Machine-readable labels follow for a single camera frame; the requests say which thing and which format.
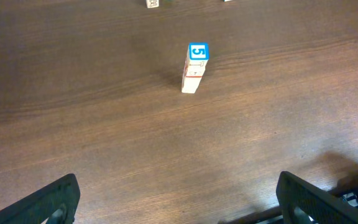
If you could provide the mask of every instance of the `dark brown wood surface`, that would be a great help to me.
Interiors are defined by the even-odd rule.
[[[217,223],[282,170],[358,172],[358,1],[0,0],[0,209],[74,173],[76,223]]]

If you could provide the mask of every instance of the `blue label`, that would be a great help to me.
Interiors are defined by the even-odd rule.
[[[209,51],[207,43],[190,43],[189,44],[190,60],[208,60]]]

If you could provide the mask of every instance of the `wooden table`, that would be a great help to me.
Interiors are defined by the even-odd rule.
[[[0,209],[74,173],[76,223],[216,223],[281,170],[358,172],[358,1],[0,0]]]

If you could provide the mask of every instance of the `wood grain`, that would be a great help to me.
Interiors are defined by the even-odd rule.
[[[282,170],[358,172],[358,1],[0,0],[0,209],[74,173],[76,223],[217,223]]]

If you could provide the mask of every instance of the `wooden block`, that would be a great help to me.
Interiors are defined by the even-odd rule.
[[[182,93],[195,93],[200,84],[201,77],[183,77],[181,84]]]
[[[195,93],[209,59],[207,43],[190,43],[183,69],[182,93]]]
[[[202,70],[209,59],[207,43],[190,43],[187,49],[187,64],[192,70]]]
[[[146,0],[146,5],[150,9],[154,7],[159,7],[160,3],[159,0]]]

